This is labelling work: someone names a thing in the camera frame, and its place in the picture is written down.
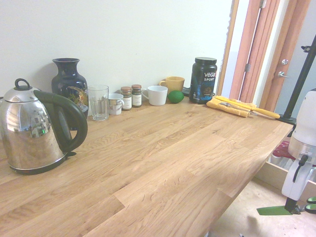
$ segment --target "dark blue ceramic vase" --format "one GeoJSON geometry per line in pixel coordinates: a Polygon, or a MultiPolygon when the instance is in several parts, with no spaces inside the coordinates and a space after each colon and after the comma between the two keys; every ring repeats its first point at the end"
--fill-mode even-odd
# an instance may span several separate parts
{"type": "MultiPolygon", "coordinates": [[[[88,116],[89,100],[87,81],[77,71],[77,58],[57,58],[53,62],[57,65],[58,74],[51,82],[53,93],[64,96],[78,105],[85,117],[88,116]]],[[[74,121],[68,119],[70,116],[65,111],[70,130],[77,130],[74,121]]]]}

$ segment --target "stainless steel kettle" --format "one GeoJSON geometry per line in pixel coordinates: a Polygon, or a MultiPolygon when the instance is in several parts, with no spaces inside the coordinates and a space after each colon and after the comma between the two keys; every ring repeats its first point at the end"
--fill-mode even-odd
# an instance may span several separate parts
{"type": "Polygon", "coordinates": [[[0,131],[10,167],[36,174],[61,164],[85,140],[88,126],[83,112],[71,100],[17,79],[0,106],[0,131]],[[78,126],[74,139],[64,111],[78,126]]]}

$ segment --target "white mug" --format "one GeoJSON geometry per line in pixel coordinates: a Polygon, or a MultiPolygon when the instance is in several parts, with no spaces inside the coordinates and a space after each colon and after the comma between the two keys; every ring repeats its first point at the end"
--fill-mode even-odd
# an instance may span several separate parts
{"type": "Polygon", "coordinates": [[[123,95],[117,93],[109,94],[109,114],[120,115],[123,105],[123,95]]]}
{"type": "Polygon", "coordinates": [[[154,106],[161,106],[166,103],[168,88],[161,85],[151,85],[142,91],[142,95],[149,100],[154,106]],[[148,92],[148,97],[144,95],[144,91],[148,92]]]}

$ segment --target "kettle handle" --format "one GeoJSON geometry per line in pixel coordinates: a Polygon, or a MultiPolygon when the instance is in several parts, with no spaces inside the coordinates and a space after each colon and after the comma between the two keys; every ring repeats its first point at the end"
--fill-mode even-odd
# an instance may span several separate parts
{"type": "Polygon", "coordinates": [[[80,146],[88,132],[87,120],[81,109],[70,99],[57,94],[34,90],[34,95],[48,112],[61,151],[70,152],[80,146]],[[71,139],[63,110],[67,111],[77,124],[78,130],[74,139],[71,139]]]}

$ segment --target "drinking glass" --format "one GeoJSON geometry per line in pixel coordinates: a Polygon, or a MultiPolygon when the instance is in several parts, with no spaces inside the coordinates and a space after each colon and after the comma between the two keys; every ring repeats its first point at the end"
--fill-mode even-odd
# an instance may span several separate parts
{"type": "Polygon", "coordinates": [[[109,87],[107,85],[88,86],[89,101],[93,120],[102,121],[109,118],[109,87]]]}

